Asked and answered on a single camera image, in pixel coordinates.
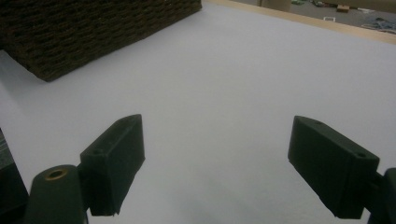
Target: screw hole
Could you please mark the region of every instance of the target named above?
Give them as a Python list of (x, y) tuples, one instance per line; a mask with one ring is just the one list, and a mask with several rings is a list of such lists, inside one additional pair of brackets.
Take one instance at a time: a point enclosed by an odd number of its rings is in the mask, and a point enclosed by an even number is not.
[(362, 157), (362, 158), (365, 158), (365, 157), (366, 157), (366, 154), (364, 154), (364, 153), (362, 153), (362, 152), (359, 152), (359, 153), (358, 153), (358, 156), (359, 156), (359, 157)]
[(51, 171), (47, 176), (46, 180), (56, 180), (64, 177), (67, 174), (67, 170), (65, 169), (59, 169), (59, 170), (54, 170)]

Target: floor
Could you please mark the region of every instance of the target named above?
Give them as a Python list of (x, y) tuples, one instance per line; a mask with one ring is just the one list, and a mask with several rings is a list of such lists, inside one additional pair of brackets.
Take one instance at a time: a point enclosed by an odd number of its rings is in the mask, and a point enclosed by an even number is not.
[[(235, 2), (257, 5), (257, 0), (233, 0)], [(378, 26), (379, 24), (387, 25), (390, 30), (396, 31), (396, 14), (380, 11), (367, 11), (359, 9), (350, 9), (348, 13), (337, 12), (336, 7), (316, 7), (309, 0), (302, 1), (303, 4), (291, 5), (290, 12), (298, 15), (308, 16), (312, 18), (317, 18), (323, 20), (324, 17), (333, 17), (335, 22), (362, 27), (364, 25)], [(382, 18), (387, 21), (387, 23), (379, 23), (377, 18)]]

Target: white tabletop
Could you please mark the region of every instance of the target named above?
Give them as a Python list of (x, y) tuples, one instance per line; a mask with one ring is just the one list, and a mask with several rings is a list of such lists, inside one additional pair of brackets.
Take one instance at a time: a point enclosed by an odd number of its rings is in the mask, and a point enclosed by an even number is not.
[(294, 170), (291, 125), (321, 120), (380, 157), (379, 173), (396, 166), (395, 58), (395, 45), (204, 3), (51, 83), (0, 51), (0, 127), (30, 188), (142, 114), (147, 159), (120, 215), (94, 224), (365, 223), (334, 218)]

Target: wicker basket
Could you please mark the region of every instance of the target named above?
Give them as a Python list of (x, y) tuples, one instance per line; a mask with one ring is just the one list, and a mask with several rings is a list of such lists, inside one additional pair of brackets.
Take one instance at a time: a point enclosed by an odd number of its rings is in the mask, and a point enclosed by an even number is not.
[(51, 81), (201, 7), (201, 0), (0, 0), (0, 48)]

